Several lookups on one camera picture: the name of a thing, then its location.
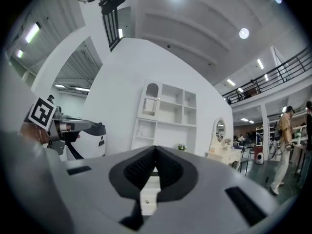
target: black railing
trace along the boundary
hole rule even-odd
[[[223,98],[229,104],[234,104],[283,84],[311,68],[312,55],[311,48],[308,47],[265,75],[261,75],[245,85],[224,94]]]
[[[116,47],[116,45],[120,42],[119,37],[119,27],[118,27],[118,14],[117,8],[114,9],[108,15],[103,15],[104,27],[106,30],[106,36],[109,43],[109,48],[111,51]]]

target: white shoe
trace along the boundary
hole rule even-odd
[[[278,195],[278,189],[277,188],[273,188],[272,185],[270,185],[271,191],[275,194]]]

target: beige pants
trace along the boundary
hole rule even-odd
[[[278,162],[274,181],[271,184],[273,189],[277,189],[279,187],[279,184],[282,182],[288,169],[290,151],[286,150],[285,142],[281,145],[280,152],[283,153],[281,155],[281,160]]]

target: cabinet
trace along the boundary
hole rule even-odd
[[[132,149],[182,143],[194,153],[196,142],[196,94],[182,88],[146,81],[133,134]]]

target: tan shirt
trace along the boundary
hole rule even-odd
[[[292,141],[293,128],[291,126],[291,119],[288,114],[283,114],[280,122],[279,122],[279,130],[282,130],[282,138],[279,143],[281,144],[285,141],[287,144]]]

